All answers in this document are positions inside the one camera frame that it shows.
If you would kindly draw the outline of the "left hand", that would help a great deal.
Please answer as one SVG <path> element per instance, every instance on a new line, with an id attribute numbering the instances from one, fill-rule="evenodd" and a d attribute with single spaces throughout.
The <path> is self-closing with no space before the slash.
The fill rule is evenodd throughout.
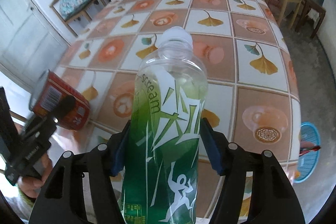
<path id="1" fill-rule="evenodd" d="M 37 190 L 39 190 L 45 184 L 48 176 L 52 171 L 52 161 L 46 153 L 41 157 L 41 162 L 44 168 L 44 172 L 40 180 L 33 177 L 20 177 L 18 180 L 19 189 L 29 198 L 38 197 L 39 194 Z"/>

